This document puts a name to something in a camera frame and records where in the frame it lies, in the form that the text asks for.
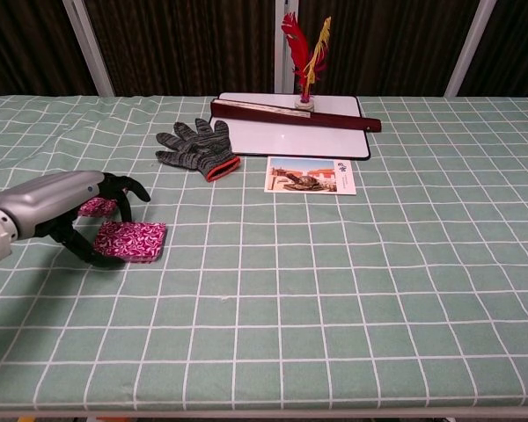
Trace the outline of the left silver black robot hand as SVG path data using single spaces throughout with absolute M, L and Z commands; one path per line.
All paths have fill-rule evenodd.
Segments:
M 121 266 L 122 259 L 96 252 L 74 229 L 73 222 L 81 206 L 96 197 L 115 200 L 121 219 L 130 222 L 127 191 L 143 202 L 150 201 L 150 195 L 137 180 L 102 171 L 61 171 L 0 192 L 0 261 L 11 255 L 12 243 L 50 236 L 88 264 Z

